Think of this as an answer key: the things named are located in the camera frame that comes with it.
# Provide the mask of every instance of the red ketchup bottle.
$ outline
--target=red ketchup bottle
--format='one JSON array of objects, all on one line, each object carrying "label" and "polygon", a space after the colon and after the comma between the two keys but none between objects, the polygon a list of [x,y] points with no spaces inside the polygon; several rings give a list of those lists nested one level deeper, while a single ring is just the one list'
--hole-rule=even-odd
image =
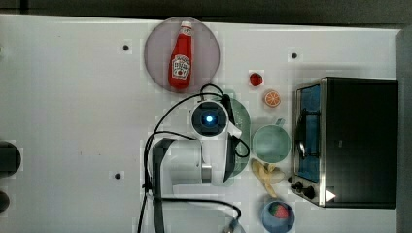
[{"label": "red ketchup bottle", "polygon": [[169,63],[169,83],[177,89],[185,89],[191,76],[191,23],[183,21],[176,46]]}]

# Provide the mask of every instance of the small red object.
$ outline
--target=small red object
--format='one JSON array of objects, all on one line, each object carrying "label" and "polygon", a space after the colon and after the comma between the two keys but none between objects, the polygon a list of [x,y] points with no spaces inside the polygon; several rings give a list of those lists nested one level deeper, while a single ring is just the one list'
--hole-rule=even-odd
[{"label": "small red object", "polygon": [[275,213],[275,217],[281,218],[281,219],[288,218],[289,217],[288,209],[286,209],[282,205],[278,205],[278,208],[277,208],[276,213]]},{"label": "small red object", "polygon": [[251,85],[252,85],[252,86],[258,86],[258,85],[260,85],[260,84],[263,83],[263,78],[262,78],[261,75],[258,74],[258,73],[253,73],[253,74],[250,76],[250,80],[251,80]]},{"label": "small red object", "polygon": [[169,84],[177,89],[185,89],[191,77],[191,23],[183,21],[176,46],[169,63]]}]

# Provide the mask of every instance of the green cup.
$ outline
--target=green cup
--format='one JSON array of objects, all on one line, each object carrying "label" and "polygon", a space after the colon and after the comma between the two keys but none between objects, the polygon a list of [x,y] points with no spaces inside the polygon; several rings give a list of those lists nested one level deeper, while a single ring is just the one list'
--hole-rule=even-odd
[{"label": "green cup", "polygon": [[254,135],[252,150],[257,157],[268,163],[285,159],[291,150],[291,138],[282,127],[285,120],[280,118],[274,125],[261,127]]}]

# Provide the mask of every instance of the red fruit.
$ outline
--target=red fruit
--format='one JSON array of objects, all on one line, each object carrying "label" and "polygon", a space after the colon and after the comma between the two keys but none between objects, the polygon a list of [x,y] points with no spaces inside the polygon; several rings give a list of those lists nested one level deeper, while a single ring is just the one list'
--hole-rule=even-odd
[{"label": "red fruit", "polygon": [[281,218],[281,219],[286,219],[289,217],[289,211],[282,205],[278,205],[278,208],[275,213],[275,217]]},{"label": "red fruit", "polygon": [[261,77],[260,74],[257,74],[257,73],[253,73],[253,74],[249,77],[249,79],[251,80],[251,85],[252,85],[252,86],[258,86],[258,85],[260,85],[261,83],[263,83],[263,78]]}]

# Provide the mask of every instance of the round plate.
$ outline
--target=round plate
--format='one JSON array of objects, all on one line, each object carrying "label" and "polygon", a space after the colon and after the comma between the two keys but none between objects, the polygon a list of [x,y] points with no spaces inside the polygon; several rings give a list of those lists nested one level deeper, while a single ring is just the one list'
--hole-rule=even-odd
[{"label": "round plate", "polygon": [[[168,71],[170,56],[176,45],[182,21],[191,22],[192,70],[189,86],[180,90],[170,86]],[[173,91],[194,93],[215,76],[221,53],[213,32],[201,21],[191,17],[171,17],[158,25],[145,44],[145,64],[152,79],[161,87]]]}]

